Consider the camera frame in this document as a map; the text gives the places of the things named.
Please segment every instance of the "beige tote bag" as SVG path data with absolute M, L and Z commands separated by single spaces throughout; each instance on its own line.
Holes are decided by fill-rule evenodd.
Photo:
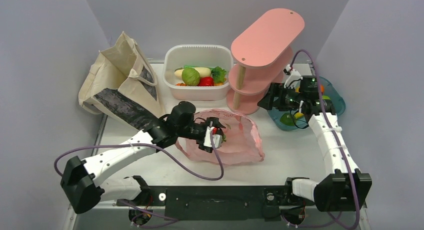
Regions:
M 122 32 L 116 44 L 100 51 L 79 94 L 79 104 L 142 130 L 165 111 L 158 78 L 135 40 Z

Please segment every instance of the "wooden dowel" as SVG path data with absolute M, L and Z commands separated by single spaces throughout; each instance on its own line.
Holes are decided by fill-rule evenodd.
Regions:
M 235 85 L 235 87 L 238 90 L 241 90 L 242 87 L 243 87 L 243 81 L 245 80 L 245 74 L 246 74 L 246 67 L 239 66 L 238 67 L 238 75 L 237 75 L 237 83 Z
M 232 107 L 237 110 L 240 107 L 240 97 L 241 95 L 237 92 L 234 92 L 234 99 L 232 100 Z

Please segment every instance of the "red bell pepper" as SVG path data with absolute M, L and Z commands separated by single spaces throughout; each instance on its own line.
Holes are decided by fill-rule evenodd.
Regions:
M 212 77 L 200 78 L 200 82 L 197 86 L 214 86 L 214 79 Z

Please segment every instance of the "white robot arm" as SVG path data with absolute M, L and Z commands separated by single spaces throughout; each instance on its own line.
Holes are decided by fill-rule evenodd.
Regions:
M 66 163 L 60 182 L 76 213 L 93 208 L 100 201 L 134 200 L 147 187 L 140 176 L 125 179 L 109 177 L 138 159 L 158 152 L 158 149 L 175 144 L 178 137 L 196 140 L 199 149 L 211 153 L 223 141 L 225 128 L 216 117 L 195 123 L 196 108 L 190 102 L 180 102 L 171 114 L 163 119 L 152 119 L 151 124 L 120 146 L 80 160 L 77 156 Z
M 286 69 L 284 72 L 290 75 L 288 80 L 285 83 L 271 83 L 268 92 L 257 105 L 266 110 L 277 108 L 280 111 L 297 110 L 303 113 L 316 136 L 327 173 L 321 182 L 304 177 L 289 177 L 286 185 L 292 186 L 294 196 L 313 201 L 319 211 L 354 211 L 356 197 L 353 196 L 348 167 L 340 148 L 353 174 L 360 206 L 371 187 L 370 175 L 361 173 L 349 154 L 331 100 L 322 101 L 325 112 L 322 111 L 316 77 L 301 76 L 295 69 Z M 295 81 L 300 81 L 299 92 L 292 86 Z

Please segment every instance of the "pink shelf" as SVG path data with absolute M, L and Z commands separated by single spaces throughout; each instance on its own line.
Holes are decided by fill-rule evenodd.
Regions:
M 282 82 L 285 74 L 283 71 L 281 71 L 273 80 L 272 82 Z M 234 112 L 240 112 L 245 115 L 249 115 L 252 113 L 255 113 L 259 107 L 258 107 L 258 101 L 262 99 L 262 97 L 265 95 L 266 91 L 260 92 L 256 95 L 241 95 L 240 96 L 240 107 L 238 109 L 234 109 L 233 107 L 233 99 L 234 99 L 234 90 L 230 89 L 226 95 L 226 104 L 228 105 L 228 108 L 230 108 Z
M 273 9 L 241 33 L 231 44 L 237 64 L 229 71 L 231 90 L 226 101 L 235 112 L 252 114 L 271 82 L 281 82 L 293 56 L 289 46 L 305 27 L 303 18 L 288 9 Z
M 255 95 L 264 91 L 284 69 L 292 59 L 293 51 L 288 47 L 282 55 L 271 66 L 261 69 L 246 68 L 243 88 L 236 89 L 237 75 L 239 74 L 239 64 L 236 64 L 228 74 L 228 81 L 231 88 L 242 95 Z
M 263 14 L 231 44 L 231 53 L 246 68 L 274 63 L 305 27 L 303 18 L 288 9 Z

